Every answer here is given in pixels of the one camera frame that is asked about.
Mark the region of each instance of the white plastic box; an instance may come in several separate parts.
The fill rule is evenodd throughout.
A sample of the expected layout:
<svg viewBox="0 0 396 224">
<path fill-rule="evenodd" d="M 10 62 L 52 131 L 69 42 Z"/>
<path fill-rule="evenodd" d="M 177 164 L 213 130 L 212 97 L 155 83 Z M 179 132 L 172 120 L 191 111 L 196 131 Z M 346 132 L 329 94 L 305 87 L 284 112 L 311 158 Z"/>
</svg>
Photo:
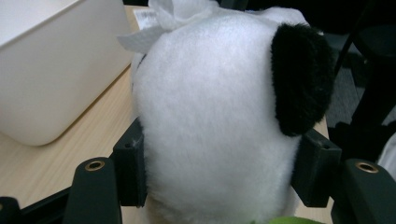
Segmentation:
<svg viewBox="0 0 396 224">
<path fill-rule="evenodd" d="M 121 0 L 0 1 L 0 132 L 57 138 L 126 68 Z"/>
</svg>

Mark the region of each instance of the stuffed animal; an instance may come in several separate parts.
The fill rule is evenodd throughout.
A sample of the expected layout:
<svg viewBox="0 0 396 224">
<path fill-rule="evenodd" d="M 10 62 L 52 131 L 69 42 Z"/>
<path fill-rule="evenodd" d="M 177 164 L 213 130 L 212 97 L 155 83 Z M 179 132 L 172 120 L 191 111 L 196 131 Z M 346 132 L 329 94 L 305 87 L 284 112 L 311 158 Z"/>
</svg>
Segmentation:
<svg viewBox="0 0 396 224">
<path fill-rule="evenodd" d="M 329 105 L 332 51 L 303 15 L 149 1 L 158 24 L 121 44 L 145 54 L 133 96 L 152 223 L 268 223 L 282 215 L 300 136 Z"/>
</svg>

